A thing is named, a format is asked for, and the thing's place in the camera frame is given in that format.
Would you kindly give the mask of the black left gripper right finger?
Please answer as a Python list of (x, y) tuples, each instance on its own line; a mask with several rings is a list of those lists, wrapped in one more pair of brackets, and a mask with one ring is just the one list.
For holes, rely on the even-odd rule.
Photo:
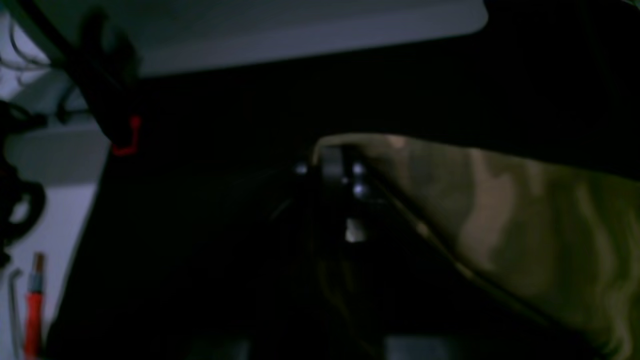
[(386, 360), (573, 360), (572, 336), (502, 289), (457, 269), (413, 223), (417, 209), (358, 150), (345, 151), (349, 202)]

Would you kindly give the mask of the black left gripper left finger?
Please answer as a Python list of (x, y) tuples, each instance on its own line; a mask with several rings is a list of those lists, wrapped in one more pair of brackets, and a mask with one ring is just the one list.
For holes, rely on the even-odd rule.
[(192, 360), (341, 360), (343, 319), (330, 304), (318, 158), (293, 164), (227, 203), (230, 214), (194, 249), (202, 313)]

